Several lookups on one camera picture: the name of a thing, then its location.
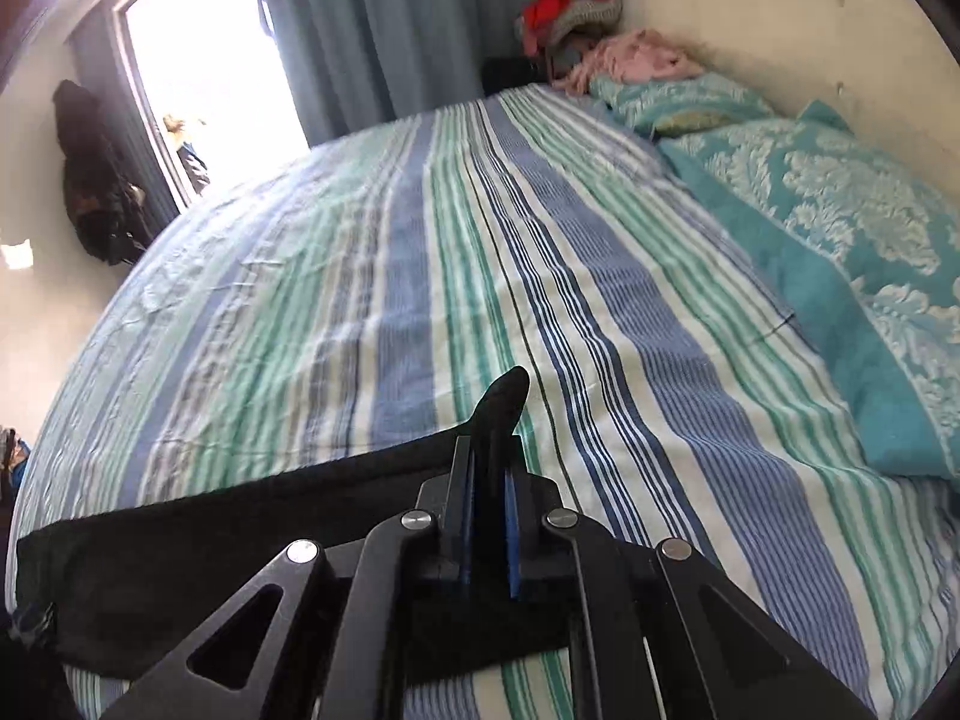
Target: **screw head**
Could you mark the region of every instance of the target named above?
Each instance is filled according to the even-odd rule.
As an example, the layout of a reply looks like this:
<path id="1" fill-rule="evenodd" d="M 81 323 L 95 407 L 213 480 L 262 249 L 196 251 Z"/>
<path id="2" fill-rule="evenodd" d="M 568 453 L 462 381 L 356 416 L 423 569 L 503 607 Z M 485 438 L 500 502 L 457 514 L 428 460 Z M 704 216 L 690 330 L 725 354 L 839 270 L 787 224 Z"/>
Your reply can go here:
<path id="1" fill-rule="evenodd" d="M 572 528 L 579 519 L 579 514 L 571 512 L 570 509 L 553 509 L 546 515 L 546 521 L 554 528 Z"/>
<path id="2" fill-rule="evenodd" d="M 667 538 L 661 544 L 661 552 L 670 560 L 686 560 L 693 554 L 693 547 L 683 538 Z"/>
<path id="3" fill-rule="evenodd" d="M 422 531 L 424 528 L 429 528 L 432 523 L 433 517 L 430 516 L 430 512 L 424 512 L 423 509 L 413 509 L 400 517 L 400 524 L 408 531 Z"/>
<path id="4" fill-rule="evenodd" d="M 306 541 L 301 538 L 300 541 L 294 541 L 287 547 L 287 557 L 293 562 L 310 562 L 317 557 L 320 549 L 313 541 Z"/>

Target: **striped bedspread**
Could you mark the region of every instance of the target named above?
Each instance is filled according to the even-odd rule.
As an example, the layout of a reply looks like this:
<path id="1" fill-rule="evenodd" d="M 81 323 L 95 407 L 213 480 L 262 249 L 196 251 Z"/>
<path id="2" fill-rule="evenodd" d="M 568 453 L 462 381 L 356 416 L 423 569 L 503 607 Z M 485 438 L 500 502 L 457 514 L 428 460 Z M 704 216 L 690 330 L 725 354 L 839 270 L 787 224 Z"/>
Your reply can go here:
<path id="1" fill-rule="evenodd" d="M 866 469 L 744 256 L 656 153 L 542 88 L 330 143 L 174 224 L 64 383 L 13 538 L 426 435 L 513 365 L 565 504 L 694 543 L 880 717 L 925 698 L 958 646 L 949 488 Z M 15 574 L 11 550 L 8 607 Z M 123 689 L 69 682 L 89 718 Z M 565 654 L 406 712 L 570 717 Z"/>

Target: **black coat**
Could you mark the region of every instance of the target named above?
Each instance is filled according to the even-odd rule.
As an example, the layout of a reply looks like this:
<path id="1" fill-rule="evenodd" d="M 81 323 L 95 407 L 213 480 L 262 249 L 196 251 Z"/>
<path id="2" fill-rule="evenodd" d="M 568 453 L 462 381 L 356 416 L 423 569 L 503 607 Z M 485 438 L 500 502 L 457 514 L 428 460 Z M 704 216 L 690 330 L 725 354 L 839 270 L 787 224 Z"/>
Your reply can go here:
<path id="1" fill-rule="evenodd" d="M 73 81 L 61 81 L 54 108 L 56 139 L 66 157 L 64 204 L 83 248 L 110 265 L 136 262 L 152 242 L 144 194 L 110 141 L 100 101 Z"/>

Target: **curtain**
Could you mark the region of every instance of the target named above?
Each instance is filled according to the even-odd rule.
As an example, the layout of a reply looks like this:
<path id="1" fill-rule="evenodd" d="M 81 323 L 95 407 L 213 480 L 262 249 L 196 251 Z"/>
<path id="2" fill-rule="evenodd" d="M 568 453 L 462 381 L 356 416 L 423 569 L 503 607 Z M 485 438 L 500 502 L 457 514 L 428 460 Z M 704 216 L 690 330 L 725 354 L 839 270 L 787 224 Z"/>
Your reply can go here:
<path id="1" fill-rule="evenodd" d="M 112 10 L 101 5 L 90 11 L 69 42 L 77 63 L 78 83 L 99 98 L 110 141 L 123 157 L 128 179 L 146 193 L 144 217 L 156 236 L 181 211 L 123 70 Z"/>
<path id="2" fill-rule="evenodd" d="M 515 55 L 531 0 L 266 0 L 311 146 L 481 97 L 480 66 Z"/>

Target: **pillowcase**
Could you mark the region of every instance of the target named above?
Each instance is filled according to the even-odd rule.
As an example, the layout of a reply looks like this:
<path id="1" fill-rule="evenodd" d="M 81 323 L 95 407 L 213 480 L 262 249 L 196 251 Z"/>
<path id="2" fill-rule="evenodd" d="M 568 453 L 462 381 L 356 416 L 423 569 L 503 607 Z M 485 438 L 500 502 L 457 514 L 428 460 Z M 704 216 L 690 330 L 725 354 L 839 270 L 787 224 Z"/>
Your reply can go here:
<path id="1" fill-rule="evenodd" d="M 867 464 L 956 480 L 956 206 L 823 120 L 765 119 L 659 148 L 796 312 L 850 406 Z"/>
<path id="2" fill-rule="evenodd" d="M 850 126 L 844 121 L 844 118 L 822 100 L 813 100 L 811 103 L 808 103 L 808 106 L 803 108 L 803 111 L 800 111 L 800 116 L 797 117 L 797 121 L 827 124 L 827 127 L 839 129 L 841 132 L 846 132 L 848 135 L 853 136 L 853 130 L 850 129 Z"/>
<path id="3" fill-rule="evenodd" d="M 590 93 L 610 105 L 618 122 L 643 138 L 675 138 L 776 116 L 759 94 L 717 73 L 683 81 L 636 84 L 595 76 L 590 81 Z"/>

